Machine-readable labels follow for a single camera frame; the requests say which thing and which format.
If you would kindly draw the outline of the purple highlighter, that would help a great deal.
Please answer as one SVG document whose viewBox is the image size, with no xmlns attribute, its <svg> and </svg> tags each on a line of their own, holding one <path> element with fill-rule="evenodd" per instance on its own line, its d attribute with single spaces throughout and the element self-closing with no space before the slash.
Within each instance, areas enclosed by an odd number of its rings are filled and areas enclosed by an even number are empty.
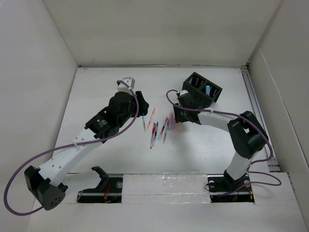
<svg viewBox="0 0 309 232">
<path fill-rule="evenodd" d="M 175 124 L 174 112 L 170 111 L 169 121 L 168 121 L 168 131 L 173 131 L 174 124 Z"/>
</svg>

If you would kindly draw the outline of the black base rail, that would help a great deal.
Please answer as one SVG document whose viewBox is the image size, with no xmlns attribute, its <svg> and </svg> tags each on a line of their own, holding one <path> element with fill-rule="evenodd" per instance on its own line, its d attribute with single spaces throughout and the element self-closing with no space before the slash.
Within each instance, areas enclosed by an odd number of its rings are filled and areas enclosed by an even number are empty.
<svg viewBox="0 0 309 232">
<path fill-rule="evenodd" d="M 205 204 L 253 203 L 251 187 L 238 183 L 235 192 L 221 183 L 223 176 L 207 174 L 125 174 L 113 175 L 102 190 L 85 189 L 78 203 Z"/>
</svg>

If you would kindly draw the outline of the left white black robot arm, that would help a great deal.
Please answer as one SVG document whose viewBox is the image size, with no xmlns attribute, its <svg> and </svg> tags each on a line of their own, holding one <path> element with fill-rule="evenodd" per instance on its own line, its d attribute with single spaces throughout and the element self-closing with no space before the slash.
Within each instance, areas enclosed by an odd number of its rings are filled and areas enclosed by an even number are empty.
<svg viewBox="0 0 309 232">
<path fill-rule="evenodd" d="M 135 94 L 115 93 L 109 105 L 92 117 L 74 139 L 81 145 L 63 149 L 39 167 L 30 166 L 24 171 L 27 188 L 43 209 L 54 209 L 71 193 L 86 189 L 101 192 L 108 188 L 109 175 L 98 166 L 77 175 L 69 172 L 86 155 L 104 144 L 105 138 L 117 134 L 130 118 L 147 115 L 149 104 L 141 91 Z"/>
</svg>

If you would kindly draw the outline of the pink clear pen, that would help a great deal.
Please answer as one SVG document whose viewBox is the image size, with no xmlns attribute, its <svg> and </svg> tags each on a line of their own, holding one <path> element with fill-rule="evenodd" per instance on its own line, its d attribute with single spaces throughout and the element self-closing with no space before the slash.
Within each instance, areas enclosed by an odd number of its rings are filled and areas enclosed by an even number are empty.
<svg viewBox="0 0 309 232">
<path fill-rule="evenodd" d="M 148 125 L 147 125 L 147 131 L 148 131 L 149 128 L 150 128 L 151 122 L 152 122 L 153 117 L 154 117 L 154 114 L 155 114 L 155 110 L 156 110 L 156 107 L 154 107 L 154 109 L 152 110 L 152 113 L 151 113 L 151 115 L 150 115 L 149 122 L 148 122 Z"/>
</svg>

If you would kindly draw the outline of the orange highlighter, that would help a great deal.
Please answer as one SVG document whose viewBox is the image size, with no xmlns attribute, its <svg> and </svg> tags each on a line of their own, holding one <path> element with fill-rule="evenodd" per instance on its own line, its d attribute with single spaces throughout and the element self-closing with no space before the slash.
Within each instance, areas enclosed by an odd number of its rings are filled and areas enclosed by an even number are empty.
<svg viewBox="0 0 309 232">
<path fill-rule="evenodd" d="M 181 123 L 176 123 L 176 124 L 174 125 L 173 131 L 179 131 L 181 125 L 182 125 Z"/>
</svg>

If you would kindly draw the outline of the green clear pen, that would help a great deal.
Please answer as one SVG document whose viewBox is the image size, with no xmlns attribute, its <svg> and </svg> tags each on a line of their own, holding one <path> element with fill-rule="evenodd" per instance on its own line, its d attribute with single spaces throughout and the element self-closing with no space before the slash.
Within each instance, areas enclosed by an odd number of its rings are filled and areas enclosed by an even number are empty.
<svg viewBox="0 0 309 232">
<path fill-rule="evenodd" d="M 142 116 L 143 130 L 146 132 L 145 117 Z"/>
</svg>

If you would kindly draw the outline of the dark clear pen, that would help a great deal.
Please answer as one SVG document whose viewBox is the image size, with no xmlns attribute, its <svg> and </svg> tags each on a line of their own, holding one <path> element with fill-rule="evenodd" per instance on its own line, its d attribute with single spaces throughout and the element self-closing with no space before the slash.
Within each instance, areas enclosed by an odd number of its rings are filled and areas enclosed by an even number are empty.
<svg viewBox="0 0 309 232">
<path fill-rule="evenodd" d="M 169 130 L 169 123 L 166 124 L 165 130 L 164 130 L 163 143 L 165 143 L 166 141 L 168 130 Z"/>
</svg>

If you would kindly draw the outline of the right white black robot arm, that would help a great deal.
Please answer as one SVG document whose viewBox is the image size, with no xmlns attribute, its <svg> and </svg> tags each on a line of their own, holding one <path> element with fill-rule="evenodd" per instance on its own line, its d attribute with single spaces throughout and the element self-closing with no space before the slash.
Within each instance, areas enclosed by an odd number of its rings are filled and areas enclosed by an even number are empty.
<svg viewBox="0 0 309 232">
<path fill-rule="evenodd" d="M 256 154 L 270 145 L 268 136 L 255 115 L 246 111 L 240 115 L 212 110 L 199 105 L 186 90 L 177 93 L 178 103 L 173 105 L 175 122 L 192 122 L 211 126 L 229 133 L 235 154 L 223 177 L 208 180 L 211 192 L 230 192 L 245 181 L 245 176 Z"/>
</svg>

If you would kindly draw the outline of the red blue clear pen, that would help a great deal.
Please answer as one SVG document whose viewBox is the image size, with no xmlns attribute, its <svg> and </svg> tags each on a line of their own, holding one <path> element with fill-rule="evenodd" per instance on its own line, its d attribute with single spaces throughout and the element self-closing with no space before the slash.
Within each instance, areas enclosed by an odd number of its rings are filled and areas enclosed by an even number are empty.
<svg viewBox="0 0 309 232">
<path fill-rule="evenodd" d="M 159 137 L 158 137 L 159 140 L 161 140 L 161 138 L 162 138 L 163 132 L 164 132 L 164 130 L 165 130 L 165 127 L 166 127 L 168 121 L 169 121 L 169 118 L 166 117 L 166 119 L 165 119 L 165 121 L 164 121 L 164 123 L 163 123 L 162 129 L 161 129 L 161 132 L 160 132 Z"/>
</svg>

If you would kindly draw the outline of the black pen organizer box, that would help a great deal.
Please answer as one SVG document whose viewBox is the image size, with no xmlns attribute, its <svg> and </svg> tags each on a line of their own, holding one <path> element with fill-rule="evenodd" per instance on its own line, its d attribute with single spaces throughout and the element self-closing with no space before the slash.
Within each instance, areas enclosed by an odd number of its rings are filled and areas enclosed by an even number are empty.
<svg viewBox="0 0 309 232">
<path fill-rule="evenodd" d="M 206 85 L 211 86 L 209 96 L 205 94 Z M 208 108 L 213 102 L 217 102 L 223 89 L 197 72 L 193 72 L 183 82 L 182 90 L 187 90 L 198 105 Z"/>
</svg>

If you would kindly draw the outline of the blue highlighter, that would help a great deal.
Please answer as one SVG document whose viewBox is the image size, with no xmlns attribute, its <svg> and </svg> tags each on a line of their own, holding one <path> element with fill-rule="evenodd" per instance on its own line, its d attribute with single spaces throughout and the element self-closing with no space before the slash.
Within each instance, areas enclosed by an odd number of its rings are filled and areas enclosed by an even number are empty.
<svg viewBox="0 0 309 232">
<path fill-rule="evenodd" d="M 211 92 L 211 86 L 206 85 L 206 86 L 205 86 L 205 94 L 209 96 L 209 95 L 210 95 L 210 92 Z"/>
</svg>

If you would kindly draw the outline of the aluminium side rail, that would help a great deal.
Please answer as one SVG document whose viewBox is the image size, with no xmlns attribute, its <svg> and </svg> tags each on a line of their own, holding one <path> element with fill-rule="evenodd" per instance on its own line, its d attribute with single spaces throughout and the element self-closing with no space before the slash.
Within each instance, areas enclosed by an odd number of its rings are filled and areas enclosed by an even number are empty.
<svg viewBox="0 0 309 232">
<path fill-rule="evenodd" d="M 251 106 L 253 108 L 253 112 L 254 112 L 257 120 L 259 121 L 260 125 L 264 129 L 264 131 L 266 133 L 268 133 L 267 127 L 266 127 L 266 124 L 265 124 L 265 121 L 264 121 L 264 118 L 263 118 L 263 114 L 262 114 L 262 111 L 261 111 L 261 108 L 260 108 L 260 105 L 259 105 L 259 102 L 258 102 L 258 99 L 257 99 L 257 95 L 256 95 L 256 92 L 254 90 L 253 83 L 251 81 L 249 70 L 248 70 L 247 66 L 245 66 L 245 65 L 241 66 L 240 70 L 241 70 L 241 74 L 242 74 L 242 77 L 243 77 L 244 84 L 245 84 L 246 89 L 247 89 L 247 93 L 248 93 L 248 96 L 249 96 L 249 99 L 250 99 Z M 273 158 L 268 160 L 266 163 L 267 163 L 268 169 L 271 173 L 281 172 L 281 169 L 280 169 L 280 166 L 278 164 L 278 161 L 277 161 L 275 154 L 273 155 Z"/>
</svg>

